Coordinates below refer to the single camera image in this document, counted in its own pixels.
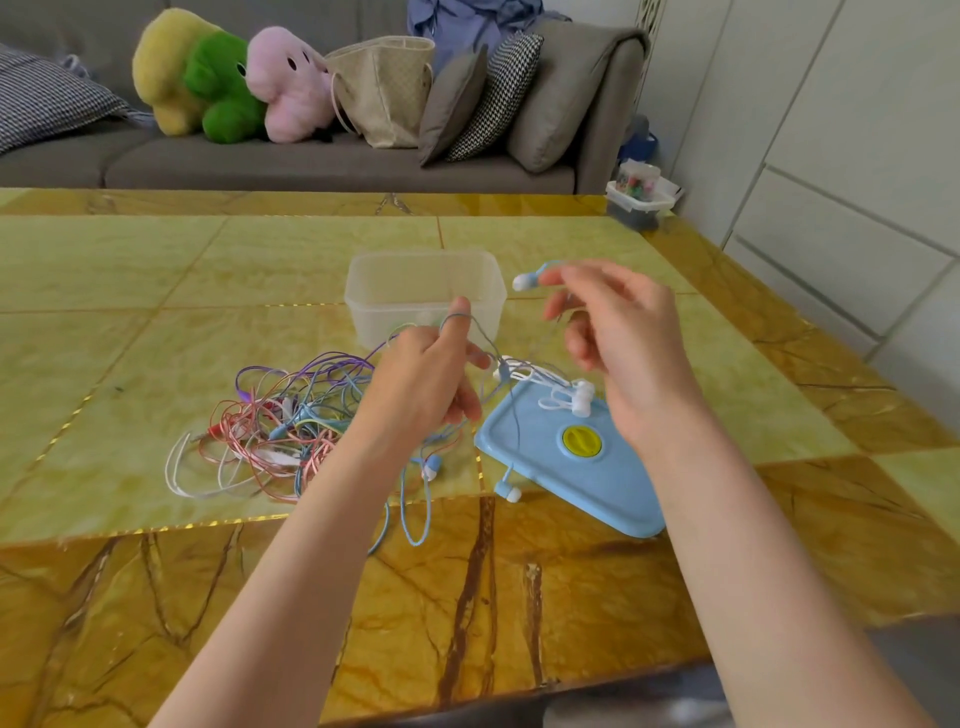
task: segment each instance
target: pink plush toy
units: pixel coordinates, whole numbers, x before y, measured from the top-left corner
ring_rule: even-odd
[[[267,136],[279,144],[308,139],[333,121],[324,57],[286,28],[264,28],[247,50],[247,88],[267,107]]]

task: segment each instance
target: marble table top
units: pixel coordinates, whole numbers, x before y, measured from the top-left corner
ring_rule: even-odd
[[[0,189],[0,716],[145,725],[289,506],[164,486],[242,366],[357,350],[361,251],[483,248],[508,281],[610,257],[673,286],[710,404],[853,619],[960,611],[960,443],[679,218],[602,198]],[[511,294],[497,345],[568,365]],[[186,469],[204,489],[211,471]],[[368,560],[324,720],[427,712],[708,657],[669,538],[638,541],[504,468],[444,457],[426,543]],[[408,494],[411,526],[422,493]],[[396,496],[393,507],[397,508]]]

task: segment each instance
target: white cable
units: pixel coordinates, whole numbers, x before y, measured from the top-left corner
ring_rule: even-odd
[[[170,453],[167,455],[167,461],[163,465],[163,477],[166,480],[167,488],[170,489],[170,492],[176,496],[193,498],[193,499],[204,499],[214,496],[219,496],[224,492],[232,491],[235,488],[239,488],[242,485],[256,480],[255,475],[247,478],[246,480],[241,480],[238,483],[229,482],[227,485],[224,484],[223,480],[223,468],[227,463],[227,456],[233,455],[234,459],[237,461],[236,468],[233,469],[232,479],[236,476],[237,471],[240,469],[240,464],[244,462],[244,459],[237,457],[236,453],[233,452],[230,448],[224,450],[223,457],[220,458],[220,465],[217,467],[217,489],[214,491],[206,491],[203,493],[187,493],[184,491],[177,482],[177,470],[180,468],[180,461],[183,459],[183,454],[186,451],[186,446],[195,440],[191,432],[186,432],[179,437],[174,446],[170,449]]]
[[[545,410],[571,410],[575,417],[589,417],[590,404],[596,394],[596,387],[585,379],[567,381],[543,367],[531,364],[528,361],[514,359],[511,356],[503,357],[503,364],[510,370],[510,378],[517,381],[530,381],[550,388],[550,396],[538,400],[537,404]],[[500,381],[502,378],[499,369],[493,377]]]

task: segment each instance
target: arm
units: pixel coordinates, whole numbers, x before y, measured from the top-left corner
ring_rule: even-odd
[[[469,312],[469,304],[454,304]],[[480,417],[464,374],[470,319],[411,328],[153,728],[316,726],[372,533],[400,469],[441,421]]]
[[[565,266],[544,316],[605,375],[643,460],[733,716],[750,726],[932,726],[852,629],[788,521],[700,393],[669,289],[611,263]]]

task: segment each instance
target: tote bag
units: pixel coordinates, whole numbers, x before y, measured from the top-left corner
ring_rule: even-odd
[[[420,120],[433,85],[434,42],[384,36],[326,56],[337,118],[377,149],[411,149],[420,141]]]

